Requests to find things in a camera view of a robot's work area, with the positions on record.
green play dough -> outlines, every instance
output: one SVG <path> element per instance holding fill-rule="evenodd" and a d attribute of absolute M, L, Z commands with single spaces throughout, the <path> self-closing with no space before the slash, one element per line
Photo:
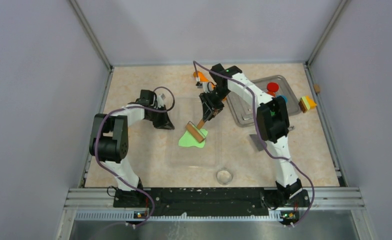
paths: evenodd
<path fill-rule="evenodd" d="M 206 129 L 201 128 L 200 131 L 203 133 L 203 135 L 207 136 L 208 131 Z M 180 147 L 198 147 L 198 148 L 203 148 L 205 146 L 205 141 L 202 141 L 199 143 L 196 141 L 196 139 L 190 134 L 189 131 L 185 131 L 184 135 L 180 138 L 178 141 L 178 145 Z"/>

beige table surface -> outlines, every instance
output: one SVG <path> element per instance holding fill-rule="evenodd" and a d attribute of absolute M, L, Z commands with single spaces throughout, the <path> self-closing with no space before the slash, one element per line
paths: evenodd
<path fill-rule="evenodd" d="M 286 78 L 294 94 L 311 96 L 308 80 L 301 63 L 291 64 L 236 64 L 250 80 L 273 75 Z M 204 75 L 209 74 L 201 69 Z M 192 65 L 130 66 L 115 67 L 108 92 L 104 112 L 125 106 L 135 101 L 141 89 L 153 90 L 158 86 L 170 88 L 176 98 L 195 97 L 202 91 L 195 87 Z M 165 93 L 167 107 L 171 97 Z M 134 172 L 141 178 L 144 187 L 221 187 L 216 180 L 216 172 L 222 167 L 230 169 L 234 178 L 228 187 L 275 187 L 274 163 L 263 151 L 256 151 L 249 134 L 255 127 L 238 127 L 230 108 L 225 103 L 224 110 L 214 120 L 219 119 L 222 129 L 220 163 L 215 167 L 189 168 L 171 166 L 168 159 L 168 130 L 154 129 L 152 123 L 142 120 L 128 129 L 128 157 Z M 317 187 L 338 186 L 338 180 L 324 132 L 316 109 L 307 113 L 290 116 L 290 125 L 295 130 L 289 133 L 289 149 L 293 161 L 304 171 Z M 214 149 L 200 148 L 204 154 Z M 308 181 L 299 174 L 304 186 Z M 116 186 L 115 179 L 100 168 L 93 158 L 86 178 L 86 187 Z"/>

white wall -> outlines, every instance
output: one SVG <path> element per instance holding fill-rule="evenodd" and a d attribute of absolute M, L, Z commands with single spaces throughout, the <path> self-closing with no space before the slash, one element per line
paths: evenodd
<path fill-rule="evenodd" d="M 347 179 L 392 239 L 392 0 L 353 0 L 313 65 Z"/>
<path fill-rule="evenodd" d="M 78 0 L 113 65 L 303 62 L 340 0 Z"/>
<path fill-rule="evenodd" d="M 0 0 L 0 239 L 55 236 L 107 77 L 66 0 Z"/>

green object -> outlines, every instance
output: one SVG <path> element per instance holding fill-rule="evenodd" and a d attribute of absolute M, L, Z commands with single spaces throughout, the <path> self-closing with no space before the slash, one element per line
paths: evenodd
<path fill-rule="evenodd" d="M 208 135 L 208 131 L 206 129 L 202 128 L 202 129 L 200 129 L 200 131 L 203 133 L 203 135 L 205 135 L 205 136 Z M 198 141 L 196 141 L 196 139 L 193 137 L 193 135 L 190 134 L 190 132 L 186 130 L 184 135 L 178 141 L 178 145 L 180 147 L 184 147 L 184 148 L 198 147 L 201 149 L 205 146 L 205 141 L 202 141 L 201 143 L 199 143 Z"/>

gray tray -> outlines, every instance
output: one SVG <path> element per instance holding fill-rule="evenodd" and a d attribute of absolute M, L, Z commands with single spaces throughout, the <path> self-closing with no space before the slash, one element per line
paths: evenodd
<path fill-rule="evenodd" d="M 288 81 L 284 76 L 275 75 L 264 77 L 261 79 L 252 81 L 258 88 L 267 92 L 267 84 L 274 82 L 278 84 L 279 89 L 276 92 L 276 96 L 283 95 L 287 98 L 287 113 L 289 116 L 299 114 L 301 109 L 299 108 L 298 99 L 290 88 Z M 254 124 L 254 117 L 252 114 L 252 106 L 247 104 L 241 97 L 234 92 L 230 92 L 227 96 L 227 103 L 230 107 L 231 114 L 233 115 L 235 123 L 239 127 L 248 127 Z"/>

